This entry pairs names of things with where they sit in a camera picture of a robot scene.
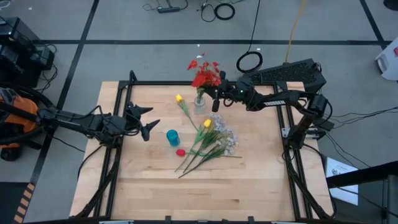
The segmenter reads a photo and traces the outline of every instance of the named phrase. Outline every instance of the concrete floor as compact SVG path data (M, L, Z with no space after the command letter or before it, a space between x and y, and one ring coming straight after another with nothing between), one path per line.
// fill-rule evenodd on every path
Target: concrete floor
M94 18L85 37L83 30L89 18L94 0L31 0L13 1L0 11L3 17L20 17L41 39L65 40L56 44L58 53L55 65L58 77L45 91L55 104L61 95L67 76L73 76L63 109L75 113L87 113L97 101L101 82L126 80L134 70L139 80L191 80L186 65L198 54L205 52L209 60L217 60L227 72L230 80L240 76L235 69L237 58L247 51L244 44L137 44L125 45L97 42L85 44L79 40L249 40L254 25L257 1L246 0L235 4L236 15L229 21L212 23L200 19L199 0L188 0L184 11L158 14L145 11L142 5L155 0L99 0ZM183 6L183 0L171 1ZM364 1L371 11L384 40L398 36L398 12L382 5L382 0ZM259 10L255 40L288 40L301 0L263 0ZM213 14L205 11L203 16L211 19ZM360 0L308 0L298 22L295 40L378 40L366 16ZM81 55L78 44L83 47ZM280 65L285 58L287 45L253 45L260 48L264 57L263 68ZM368 113L392 108L398 104L398 84L383 79L377 70L374 58L380 53L379 45L293 45L290 61L312 58L320 62L327 84L323 94L331 101L334 114L348 112ZM77 60L76 70L72 65ZM243 67L255 62L251 58L243 61ZM346 125L331 132L336 141L352 155L370 166L398 159L395 138L398 134L396 114L382 114L358 123ZM84 149L86 138L80 134L59 129L55 136L80 149ZM331 142L319 141L320 150L329 157L345 162ZM16 162L0 161L0 182L29 182L39 151L27 149ZM364 165L346 156L358 168ZM52 141L45 159L39 181L25 222L67 218L75 193L77 170L83 153L71 149L58 141ZM360 187L360 192L373 194L373 185ZM347 207L343 213L350 216ZM359 208L368 209L367 205Z

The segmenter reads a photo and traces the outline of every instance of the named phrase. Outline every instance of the yellow tulip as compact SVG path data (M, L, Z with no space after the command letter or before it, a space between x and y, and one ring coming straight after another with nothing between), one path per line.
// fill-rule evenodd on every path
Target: yellow tulip
M177 95L177 96L175 96L175 99L177 100L177 102L182 102L182 96L181 95Z
M205 128L210 127L210 125L211 125L211 120L210 120L210 119L207 119L207 120L203 123L203 125L204 125Z

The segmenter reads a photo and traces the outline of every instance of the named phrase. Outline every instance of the clear vase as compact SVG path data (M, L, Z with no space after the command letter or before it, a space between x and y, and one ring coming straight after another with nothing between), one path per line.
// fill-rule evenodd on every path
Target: clear vase
M195 104L195 114L204 114L205 111L205 104L206 100L204 97L196 97L195 100L193 101L193 104Z

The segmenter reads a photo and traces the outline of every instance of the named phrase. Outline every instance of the blue cup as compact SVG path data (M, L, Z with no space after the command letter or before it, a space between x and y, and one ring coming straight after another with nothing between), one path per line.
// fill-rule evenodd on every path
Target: blue cup
M178 137L176 130L167 131L166 137L171 146L177 147L180 144L180 138Z

